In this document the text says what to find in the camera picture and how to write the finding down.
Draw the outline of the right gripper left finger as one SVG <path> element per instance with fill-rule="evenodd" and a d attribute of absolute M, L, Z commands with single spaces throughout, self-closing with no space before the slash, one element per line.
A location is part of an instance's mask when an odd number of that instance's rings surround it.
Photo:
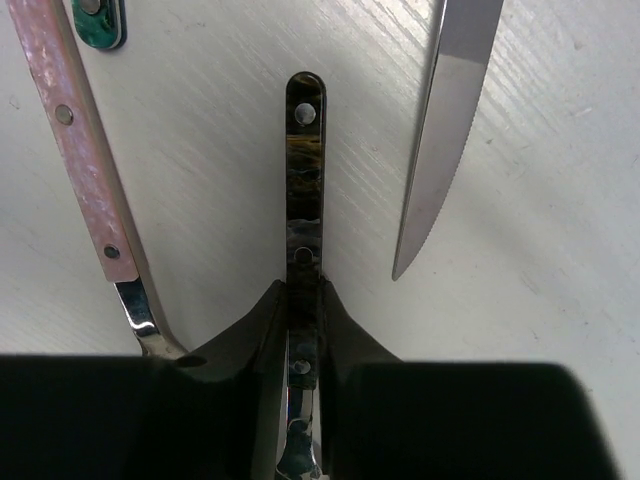
<path fill-rule="evenodd" d="M 177 360 L 5 355 L 5 479 L 270 479 L 285 287 Z"/>

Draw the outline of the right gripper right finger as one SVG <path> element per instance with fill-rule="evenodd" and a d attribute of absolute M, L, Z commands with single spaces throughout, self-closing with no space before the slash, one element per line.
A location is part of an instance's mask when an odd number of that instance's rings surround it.
<path fill-rule="evenodd" d="M 322 286 L 322 464 L 333 479 L 616 479 L 578 379 L 540 362 L 408 362 Z"/>

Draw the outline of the black handled spoon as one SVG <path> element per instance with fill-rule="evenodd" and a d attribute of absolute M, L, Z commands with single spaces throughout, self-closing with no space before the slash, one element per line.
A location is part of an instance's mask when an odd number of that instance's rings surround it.
<path fill-rule="evenodd" d="M 318 382 L 326 87 L 311 72 L 285 90 L 287 386 L 277 479 L 319 479 L 313 449 Z"/>

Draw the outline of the teal handled knife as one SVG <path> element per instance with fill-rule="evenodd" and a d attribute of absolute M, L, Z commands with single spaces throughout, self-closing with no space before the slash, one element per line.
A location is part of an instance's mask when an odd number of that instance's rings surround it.
<path fill-rule="evenodd" d="M 501 1 L 440 3 L 407 178 L 393 280 L 398 280 L 419 254 L 458 170 L 502 8 Z"/>

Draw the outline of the teal handled fork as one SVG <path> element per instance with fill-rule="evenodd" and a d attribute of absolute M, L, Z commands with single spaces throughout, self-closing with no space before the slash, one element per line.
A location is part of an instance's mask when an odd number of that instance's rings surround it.
<path fill-rule="evenodd" d="M 126 42 L 123 0 L 72 0 L 71 8 L 76 33 L 87 46 L 106 51 Z"/>

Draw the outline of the pink handled fork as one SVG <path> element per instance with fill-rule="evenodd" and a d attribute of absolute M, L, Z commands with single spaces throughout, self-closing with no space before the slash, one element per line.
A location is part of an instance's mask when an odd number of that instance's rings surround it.
<path fill-rule="evenodd" d="M 65 6 L 7 7 L 104 276 L 143 353 L 178 359 Z"/>

